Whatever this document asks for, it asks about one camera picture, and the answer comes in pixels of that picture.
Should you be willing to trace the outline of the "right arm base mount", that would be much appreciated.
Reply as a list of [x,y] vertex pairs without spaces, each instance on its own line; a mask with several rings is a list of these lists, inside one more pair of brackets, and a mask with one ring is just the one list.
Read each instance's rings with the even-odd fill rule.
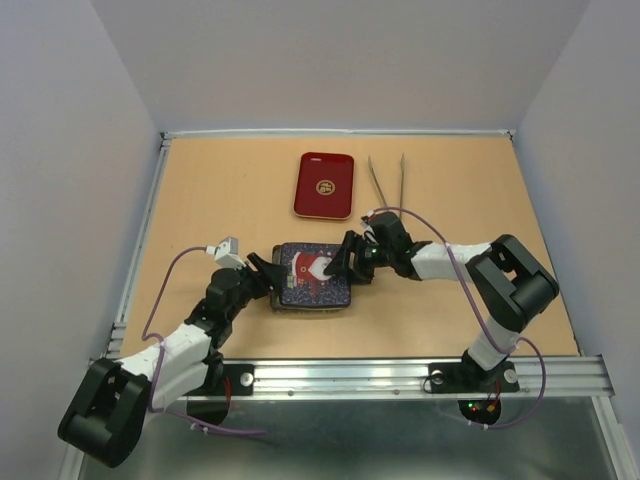
[[428,366],[422,388],[435,395],[456,394],[462,416],[472,423],[495,425],[501,415],[501,396],[520,391],[514,364],[503,360],[485,371],[470,357],[460,362],[435,362]]

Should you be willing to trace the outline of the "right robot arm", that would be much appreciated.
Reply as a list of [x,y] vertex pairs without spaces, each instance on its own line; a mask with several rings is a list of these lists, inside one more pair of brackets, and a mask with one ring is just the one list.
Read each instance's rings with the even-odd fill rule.
[[345,234],[325,274],[369,284],[376,269],[389,267],[413,281],[459,282],[481,328],[460,366],[461,381],[472,390],[495,380],[496,367],[514,351],[522,332],[559,295],[552,274],[513,235],[453,244],[401,207],[374,209],[362,221],[365,231]]

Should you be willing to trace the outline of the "metal front plate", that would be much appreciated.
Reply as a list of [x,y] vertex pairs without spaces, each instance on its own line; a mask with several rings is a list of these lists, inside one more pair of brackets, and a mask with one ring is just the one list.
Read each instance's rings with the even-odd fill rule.
[[613,479],[593,403],[546,400],[505,430],[466,424],[451,400],[239,402],[228,424],[260,438],[206,436],[164,416],[131,456],[85,458],[80,479]]

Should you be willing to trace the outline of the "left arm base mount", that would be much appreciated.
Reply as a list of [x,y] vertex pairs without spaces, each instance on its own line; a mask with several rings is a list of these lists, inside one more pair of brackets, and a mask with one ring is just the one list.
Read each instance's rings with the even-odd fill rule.
[[220,426],[231,410],[234,397],[253,395],[255,365],[228,363],[221,353],[211,357],[204,383],[187,394],[186,413]]

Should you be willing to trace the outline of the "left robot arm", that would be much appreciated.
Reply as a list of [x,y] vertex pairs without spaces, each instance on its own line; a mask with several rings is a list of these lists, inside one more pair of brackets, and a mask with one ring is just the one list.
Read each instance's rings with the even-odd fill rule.
[[146,421],[166,413],[193,390],[215,392],[223,377],[220,352],[238,314],[253,300],[280,291],[286,269],[252,253],[242,261],[222,247],[203,246],[219,268],[187,319],[163,336],[144,326],[144,350],[87,369],[57,429],[57,436],[104,465],[124,462]]

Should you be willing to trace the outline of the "red lacquer tray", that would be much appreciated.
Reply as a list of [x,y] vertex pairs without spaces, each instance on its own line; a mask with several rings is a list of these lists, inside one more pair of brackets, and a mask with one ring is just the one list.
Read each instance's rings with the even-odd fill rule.
[[301,156],[293,211],[297,216],[342,221],[350,217],[355,161],[347,154],[307,152]]

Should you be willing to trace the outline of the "aluminium mounting rail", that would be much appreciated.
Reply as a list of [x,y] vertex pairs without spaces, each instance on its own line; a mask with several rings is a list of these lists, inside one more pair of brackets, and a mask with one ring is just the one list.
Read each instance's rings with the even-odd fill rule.
[[610,397],[598,357],[515,357],[478,384],[458,377],[453,358],[227,360],[222,368],[238,400],[420,400]]

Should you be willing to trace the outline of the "steel serving tongs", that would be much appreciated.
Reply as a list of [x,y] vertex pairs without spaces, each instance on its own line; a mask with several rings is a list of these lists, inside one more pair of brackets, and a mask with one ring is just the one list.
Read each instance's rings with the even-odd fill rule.
[[401,153],[396,166],[380,164],[369,156],[367,168],[377,199],[381,206],[397,206],[402,208],[405,203],[406,155]]

